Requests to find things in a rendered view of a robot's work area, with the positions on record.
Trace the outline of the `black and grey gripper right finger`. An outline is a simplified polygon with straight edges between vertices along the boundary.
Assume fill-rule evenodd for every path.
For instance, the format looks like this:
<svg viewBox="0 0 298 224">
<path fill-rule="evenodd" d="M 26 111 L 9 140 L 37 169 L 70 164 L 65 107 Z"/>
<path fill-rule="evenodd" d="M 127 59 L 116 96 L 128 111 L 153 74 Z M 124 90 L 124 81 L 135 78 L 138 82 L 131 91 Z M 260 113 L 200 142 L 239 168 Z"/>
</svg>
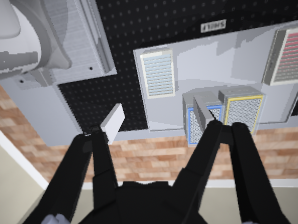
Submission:
<svg viewBox="0 0 298 224">
<path fill-rule="evenodd" d="M 193 95 L 193 112 L 203 135 L 150 224 L 186 224 L 192 205 L 199 212 L 220 143 L 229 145 L 242 224 L 291 224 L 280 208 L 248 126 L 241 122 L 223 125 L 199 95 Z"/>
</svg>

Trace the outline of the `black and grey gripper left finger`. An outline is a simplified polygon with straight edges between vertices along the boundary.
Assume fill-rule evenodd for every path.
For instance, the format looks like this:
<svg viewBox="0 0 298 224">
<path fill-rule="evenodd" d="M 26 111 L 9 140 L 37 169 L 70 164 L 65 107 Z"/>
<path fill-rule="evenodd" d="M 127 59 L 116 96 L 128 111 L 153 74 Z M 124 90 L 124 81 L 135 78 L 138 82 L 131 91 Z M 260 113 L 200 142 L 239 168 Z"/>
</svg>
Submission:
<svg viewBox="0 0 298 224">
<path fill-rule="evenodd" d="M 71 224 L 93 152 L 93 224 L 122 224 L 115 188 L 118 182 L 109 150 L 125 115 L 121 103 L 104 121 L 71 142 L 40 202 L 22 224 Z M 83 149 L 83 151 L 82 151 Z"/>
</svg>

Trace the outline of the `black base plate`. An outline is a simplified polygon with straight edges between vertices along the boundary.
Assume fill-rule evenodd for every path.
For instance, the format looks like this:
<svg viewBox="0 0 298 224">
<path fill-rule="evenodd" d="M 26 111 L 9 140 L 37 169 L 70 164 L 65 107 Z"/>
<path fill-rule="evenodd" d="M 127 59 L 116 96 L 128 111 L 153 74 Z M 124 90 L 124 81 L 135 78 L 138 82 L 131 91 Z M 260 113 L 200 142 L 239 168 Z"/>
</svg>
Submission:
<svg viewBox="0 0 298 224">
<path fill-rule="evenodd" d="M 118 103 L 118 132 L 148 129 L 133 50 L 298 20 L 298 0 L 95 1 L 117 74 L 57 85 L 85 135 Z M 225 19 L 225 28 L 201 32 Z"/>
</svg>

